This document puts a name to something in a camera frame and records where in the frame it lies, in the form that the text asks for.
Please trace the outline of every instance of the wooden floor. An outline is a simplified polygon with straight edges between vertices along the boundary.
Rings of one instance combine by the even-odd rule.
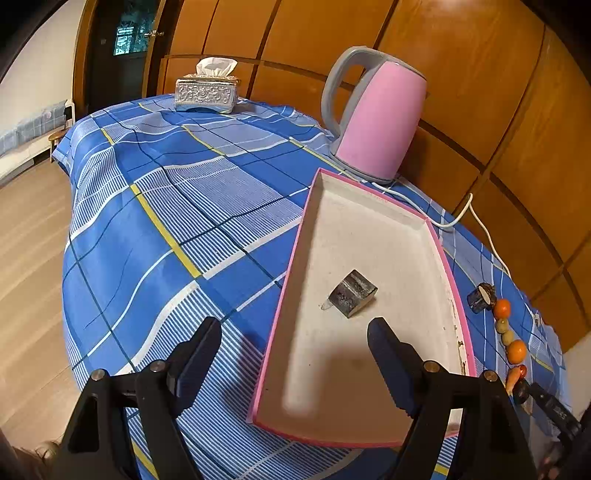
[[[61,315],[70,212],[48,160],[0,187],[0,426],[14,446],[61,437],[79,395]]]

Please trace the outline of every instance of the tray rim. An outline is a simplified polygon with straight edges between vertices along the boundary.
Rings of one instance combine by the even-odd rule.
[[[385,200],[397,205],[398,207],[403,208],[407,212],[412,213],[413,215],[420,218],[421,220],[423,220],[427,224],[428,230],[431,233],[431,237],[433,238],[433,241],[437,247],[437,252],[439,253],[439,258],[441,259],[441,263],[443,264],[443,268],[445,270],[446,277],[447,277],[447,282],[449,283],[449,286],[452,291],[452,297],[453,297],[453,301],[454,301],[454,304],[456,307],[457,316],[459,318],[460,328],[462,330],[462,337],[463,337],[462,340],[464,342],[463,346],[466,351],[466,373],[465,373],[465,375],[468,375],[470,377],[476,377],[477,373],[476,373],[476,362],[475,362],[475,356],[474,356],[474,349],[472,346],[472,339],[470,338],[470,330],[468,328],[467,318],[464,313],[464,308],[462,305],[462,299],[461,299],[460,293],[458,292],[458,289],[457,289],[456,280],[453,278],[452,269],[450,268],[449,263],[447,262],[447,258],[445,256],[445,251],[443,250],[443,246],[441,245],[441,242],[439,241],[439,237],[437,236],[435,229],[433,228],[433,225],[431,224],[430,220],[427,219],[427,215],[423,212],[419,212],[415,209],[410,208],[409,206],[393,199],[390,196],[381,194],[379,191],[371,189],[361,182],[346,178],[345,176],[340,176],[334,172],[326,170],[325,168],[318,168],[318,170],[314,174],[314,179],[312,180],[312,184],[310,186],[310,192],[311,192],[313,186],[316,184],[318,176],[324,176],[324,175],[332,177],[332,178],[340,180],[340,181],[344,181],[345,183],[349,183],[351,185],[354,185],[355,187],[361,188],[362,190],[364,190],[372,195],[378,196],[381,199],[385,199]],[[296,253],[298,241],[300,239],[300,231],[302,228],[302,224],[304,223],[304,217],[305,217],[306,211],[308,209],[308,202],[309,201],[310,201],[310,194],[308,194],[308,198],[306,199],[306,204],[304,205],[304,209],[302,211],[301,221],[300,221],[300,224],[298,225],[298,231],[295,236],[294,246],[291,250],[290,262],[287,266],[287,273],[285,275],[285,280],[283,283],[284,286],[287,285],[287,282],[289,280],[289,276],[291,273],[291,265],[292,265],[292,262],[294,259],[294,255]],[[248,411],[248,417],[246,419],[247,422],[252,423],[252,424],[268,431],[268,432],[275,433],[276,435],[279,435],[283,438],[286,438],[289,440],[295,440],[297,442],[308,443],[310,445],[322,446],[322,447],[379,448],[379,447],[401,446],[402,442],[388,442],[388,443],[383,443],[383,442],[381,442],[381,443],[325,442],[325,441],[321,441],[321,440],[310,439],[310,438],[306,438],[306,437],[302,437],[302,436],[295,436],[295,435],[291,435],[286,432],[282,432],[282,431],[277,430],[265,423],[260,422],[257,419],[258,407],[259,407],[259,403],[261,401],[261,395],[262,395],[262,387],[263,387],[263,383],[264,383],[265,374],[267,373],[267,366],[268,366],[268,362],[269,362],[269,356],[271,353],[271,345],[272,345],[274,337],[275,337],[275,331],[276,331],[277,323],[279,320],[279,315],[281,313],[281,305],[283,303],[283,295],[284,295],[285,291],[286,291],[285,288],[281,289],[281,294],[279,296],[279,302],[277,303],[277,309],[275,311],[275,316],[273,318],[273,325],[271,327],[271,333],[269,334],[269,339],[267,341],[267,347],[265,348],[265,355],[263,358],[261,369],[260,369],[258,377],[256,379],[255,391],[252,396],[251,405],[250,405],[250,408]]]

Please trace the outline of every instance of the tissue box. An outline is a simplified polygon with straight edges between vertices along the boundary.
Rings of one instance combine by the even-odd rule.
[[[174,108],[184,112],[191,108],[209,108],[218,113],[230,113],[238,94],[240,80],[236,77],[209,77],[190,73],[177,80]]]

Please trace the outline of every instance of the small orange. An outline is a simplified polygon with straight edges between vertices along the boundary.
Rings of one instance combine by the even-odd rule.
[[[527,353],[527,347],[523,340],[513,340],[507,347],[507,360],[512,365],[520,364]]]
[[[507,299],[498,299],[492,309],[492,314],[497,320],[509,318],[511,315],[511,302]]]

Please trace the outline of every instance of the pink tray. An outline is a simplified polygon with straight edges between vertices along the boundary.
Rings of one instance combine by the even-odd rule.
[[[347,319],[322,310],[352,269],[378,287]],[[424,215],[319,169],[291,255],[249,419],[323,446],[400,445],[411,424],[396,408],[367,346],[383,316],[403,342],[448,371],[475,375],[456,284]],[[452,411],[448,434],[459,429]]]

